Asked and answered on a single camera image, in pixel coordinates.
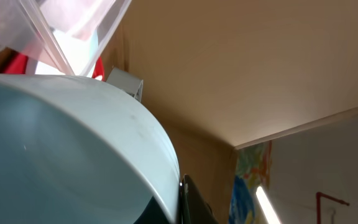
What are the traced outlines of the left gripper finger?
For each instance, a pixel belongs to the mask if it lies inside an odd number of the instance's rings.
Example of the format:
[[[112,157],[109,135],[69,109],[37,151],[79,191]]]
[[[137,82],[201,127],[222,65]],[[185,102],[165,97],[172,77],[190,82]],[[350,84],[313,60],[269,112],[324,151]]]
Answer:
[[[218,224],[211,207],[188,174],[183,176],[180,192],[183,224]]]

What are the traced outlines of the light blue rice bowl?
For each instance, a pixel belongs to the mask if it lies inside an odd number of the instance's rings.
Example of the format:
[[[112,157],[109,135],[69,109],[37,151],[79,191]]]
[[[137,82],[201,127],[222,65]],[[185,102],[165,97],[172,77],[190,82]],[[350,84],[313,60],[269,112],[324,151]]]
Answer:
[[[166,131],[126,92],[0,74],[0,223],[178,223],[179,186]]]

